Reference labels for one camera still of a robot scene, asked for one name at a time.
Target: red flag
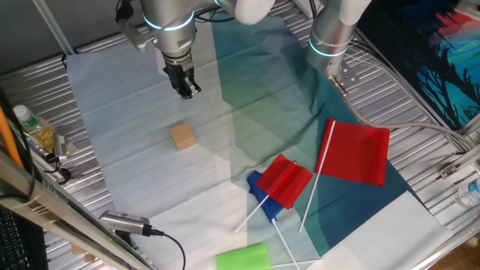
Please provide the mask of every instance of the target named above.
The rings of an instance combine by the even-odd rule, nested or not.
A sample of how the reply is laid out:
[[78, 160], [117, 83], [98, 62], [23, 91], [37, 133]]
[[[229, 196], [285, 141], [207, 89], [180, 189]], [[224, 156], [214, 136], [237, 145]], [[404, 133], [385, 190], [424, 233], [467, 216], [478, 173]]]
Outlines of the red flag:
[[285, 209], [291, 209], [311, 178], [311, 172], [279, 154], [256, 185]]
[[347, 124], [330, 118], [315, 173], [382, 187], [390, 130]]

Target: orange pole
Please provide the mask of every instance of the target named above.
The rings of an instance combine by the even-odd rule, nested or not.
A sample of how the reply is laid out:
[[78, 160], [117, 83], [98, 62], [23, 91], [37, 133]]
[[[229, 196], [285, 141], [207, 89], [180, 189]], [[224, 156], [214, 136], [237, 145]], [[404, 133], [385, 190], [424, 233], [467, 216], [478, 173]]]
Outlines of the orange pole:
[[7, 117], [3, 112], [3, 109], [0, 107], [0, 131], [3, 135], [3, 140], [5, 141], [5, 145], [7, 145], [8, 154], [10, 158], [15, 161], [16, 165], [20, 166], [22, 169], [25, 169], [22, 163], [22, 159], [20, 159], [20, 155], [18, 154], [17, 145], [15, 144], [14, 135], [12, 134], [12, 130], [8, 125]]

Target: wooden block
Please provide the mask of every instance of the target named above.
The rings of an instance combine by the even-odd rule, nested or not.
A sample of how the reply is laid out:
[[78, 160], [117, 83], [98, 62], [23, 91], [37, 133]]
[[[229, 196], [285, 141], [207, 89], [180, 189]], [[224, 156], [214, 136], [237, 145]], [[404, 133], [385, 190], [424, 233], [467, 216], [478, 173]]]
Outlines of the wooden block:
[[183, 123], [170, 129], [170, 134], [172, 134], [173, 141], [179, 151], [195, 146], [195, 136], [188, 123]]
[[93, 263], [95, 261], [95, 256], [91, 255], [90, 253], [85, 254], [83, 257], [85, 263]]
[[81, 249], [80, 247], [77, 247], [75, 244], [71, 244], [72, 245], [72, 254], [73, 255], [82, 255], [85, 253], [85, 251], [83, 249]]

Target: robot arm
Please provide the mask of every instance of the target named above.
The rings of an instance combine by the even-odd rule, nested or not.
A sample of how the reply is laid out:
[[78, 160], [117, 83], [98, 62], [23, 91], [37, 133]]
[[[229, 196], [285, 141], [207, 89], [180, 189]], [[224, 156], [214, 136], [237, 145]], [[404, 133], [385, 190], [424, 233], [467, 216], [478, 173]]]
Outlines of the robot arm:
[[202, 89], [195, 83], [191, 47], [195, 41], [195, 10], [208, 5], [219, 5], [240, 23], [258, 23], [272, 8], [275, 0], [140, 0], [147, 34], [139, 33], [128, 19], [133, 8], [123, 0], [115, 19], [121, 31], [140, 53], [147, 51], [152, 42], [165, 60], [163, 71], [172, 87], [185, 100]]

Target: green block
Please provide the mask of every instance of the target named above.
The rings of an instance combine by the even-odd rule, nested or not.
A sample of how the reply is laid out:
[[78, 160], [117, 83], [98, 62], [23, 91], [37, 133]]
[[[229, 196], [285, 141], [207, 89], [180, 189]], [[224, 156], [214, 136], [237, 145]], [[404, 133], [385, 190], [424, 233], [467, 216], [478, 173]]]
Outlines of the green block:
[[217, 270], [271, 270], [269, 254], [264, 244], [217, 255]]

